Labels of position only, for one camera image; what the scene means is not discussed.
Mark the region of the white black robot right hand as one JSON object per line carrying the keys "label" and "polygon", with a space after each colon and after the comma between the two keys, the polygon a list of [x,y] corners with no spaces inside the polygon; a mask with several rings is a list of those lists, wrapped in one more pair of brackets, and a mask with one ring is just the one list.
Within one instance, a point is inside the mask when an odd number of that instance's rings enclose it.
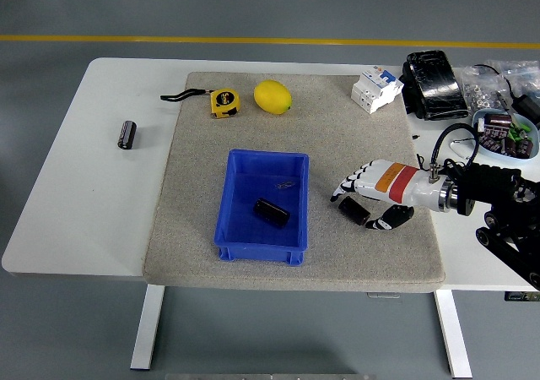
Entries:
{"label": "white black robot right hand", "polygon": [[368,229],[389,231],[410,220],[416,206],[444,211],[445,200],[441,194],[444,184],[442,180],[431,183],[429,173],[417,167],[389,160],[372,160],[346,176],[333,192],[331,200],[334,202],[344,194],[358,193],[390,204],[391,207],[381,217],[364,224]]}

